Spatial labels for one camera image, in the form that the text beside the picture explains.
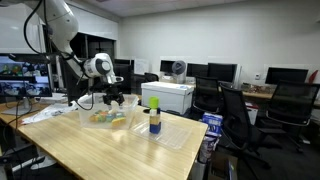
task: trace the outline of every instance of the clear plastic bin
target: clear plastic bin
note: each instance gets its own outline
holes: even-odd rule
[[[161,119],[161,131],[159,134],[149,132],[149,120],[144,120],[130,130],[145,139],[155,141],[172,149],[180,149],[189,138],[192,128],[181,128],[164,119]]]
[[[118,103],[111,103],[108,106],[103,103],[104,93],[94,93],[94,105],[92,106],[92,96],[84,96],[78,100],[79,118],[82,127],[104,128],[104,129],[129,129],[135,114],[135,107],[138,104],[138,97],[124,94],[125,101],[121,106]]]

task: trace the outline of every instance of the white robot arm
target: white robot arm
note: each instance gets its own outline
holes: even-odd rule
[[[12,4],[24,3],[30,8],[35,8],[34,2],[44,0],[0,0],[1,6],[9,6]],[[37,11],[39,17],[45,22],[45,14],[43,11],[44,3],[41,3]],[[61,52],[64,58],[70,58],[67,62],[74,72],[74,76],[78,79],[88,79],[94,77],[102,77],[107,84],[121,82],[122,78],[116,78],[113,72],[111,59],[106,53],[96,54],[94,58],[80,61],[70,47],[70,41],[78,33],[78,21],[64,0],[46,0],[46,19],[48,25],[52,29],[51,39],[56,48]]]

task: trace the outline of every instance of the monitor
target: monitor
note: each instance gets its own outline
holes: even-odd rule
[[[26,97],[52,96],[47,64],[16,62],[8,55],[0,54],[0,96],[23,98],[26,105],[29,104]],[[18,115],[30,110],[30,107],[18,108]],[[16,114],[16,108],[2,113]]]
[[[292,82],[305,82],[307,74],[307,69],[269,67],[265,83],[276,85],[280,80]]]
[[[196,77],[196,76],[206,77],[207,75],[208,75],[208,65],[188,63],[187,76],[189,76],[189,77]]]
[[[218,81],[233,83],[237,73],[237,64],[208,63],[208,77]]]
[[[173,73],[172,65],[173,65],[174,62],[175,61],[161,60],[160,71],[166,72],[166,73]]]
[[[114,63],[115,64],[125,64],[125,65],[130,65],[131,60],[127,60],[127,59],[114,59]]]

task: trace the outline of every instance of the white wall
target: white wall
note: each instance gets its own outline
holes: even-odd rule
[[[24,4],[0,7],[0,53],[33,53],[23,36],[23,24],[31,11]],[[27,26],[27,36],[32,47],[41,51],[40,46],[43,48],[44,44],[39,40],[38,24],[39,18],[35,15]]]
[[[79,22],[79,32],[107,39],[118,39],[118,23],[70,6]]]
[[[269,66],[320,69],[320,1],[256,0],[129,17],[119,25],[117,57],[242,65],[240,81]]]

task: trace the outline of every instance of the office chair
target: office chair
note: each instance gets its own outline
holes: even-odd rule
[[[119,92],[123,94],[131,94],[131,67],[125,64],[115,64],[113,71],[116,76],[123,77],[123,81],[119,83]]]
[[[196,76],[195,93],[193,107],[202,112],[221,112],[223,101],[219,92],[218,79]]]
[[[141,84],[146,81],[145,75],[132,74],[131,93],[142,95]]]
[[[233,152],[235,156],[242,159],[255,178],[259,179],[246,158],[250,157],[262,162],[263,167],[266,169],[271,168],[268,162],[259,157],[260,153],[258,152],[258,148],[281,148],[281,145],[268,135],[283,134],[285,132],[279,129],[258,129],[251,125],[242,91],[223,85],[221,85],[221,89],[225,106],[222,134],[235,148],[220,145],[219,147]],[[246,150],[254,152],[257,156],[247,154],[245,152]]]
[[[307,126],[310,122],[312,107],[319,91],[318,84],[280,81],[274,91],[266,110],[266,118],[261,119],[265,127],[280,127],[283,125]],[[296,145],[298,152],[303,152],[297,141],[288,133],[288,139]]]
[[[159,76],[152,73],[144,73],[145,82],[159,81]]]

